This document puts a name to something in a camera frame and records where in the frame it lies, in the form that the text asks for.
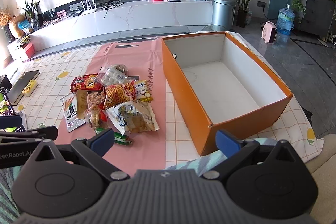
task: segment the open cardboard box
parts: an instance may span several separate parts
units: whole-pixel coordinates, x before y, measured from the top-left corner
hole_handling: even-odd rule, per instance
[[[162,53],[164,73],[200,155],[217,150],[219,129],[245,139],[270,127],[293,97],[227,32],[165,37]]]

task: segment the blue water bottle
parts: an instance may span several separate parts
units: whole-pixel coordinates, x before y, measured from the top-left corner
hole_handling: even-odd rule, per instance
[[[295,14],[290,5],[288,4],[286,8],[282,8],[279,11],[279,17],[277,21],[278,32],[290,35],[291,30],[294,28],[294,18]]]

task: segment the dark cabinet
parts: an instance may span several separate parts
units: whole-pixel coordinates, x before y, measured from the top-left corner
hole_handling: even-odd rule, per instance
[[[295,28],[320,37],[327,37],[332,23],[335,3],[331,0],[303,0],[306,8],[302,21],[295,22]]]

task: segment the blue gripper pad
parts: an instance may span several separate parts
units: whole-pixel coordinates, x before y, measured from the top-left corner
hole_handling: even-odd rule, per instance
[[[90,139],[90,149],[103,157],[114,144],[114,131],[112,129],[104,130]]]
[[[216,146],[228,158],[237,153],[243,145],[243,141],[225,130],[218,130],[216,133]]]

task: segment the silver trash can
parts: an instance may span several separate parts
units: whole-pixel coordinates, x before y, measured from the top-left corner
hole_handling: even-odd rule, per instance
[[[212,25],[223,26],[230,30],[233,26],[233,19],[236,10],[235,0],[212,0]]]

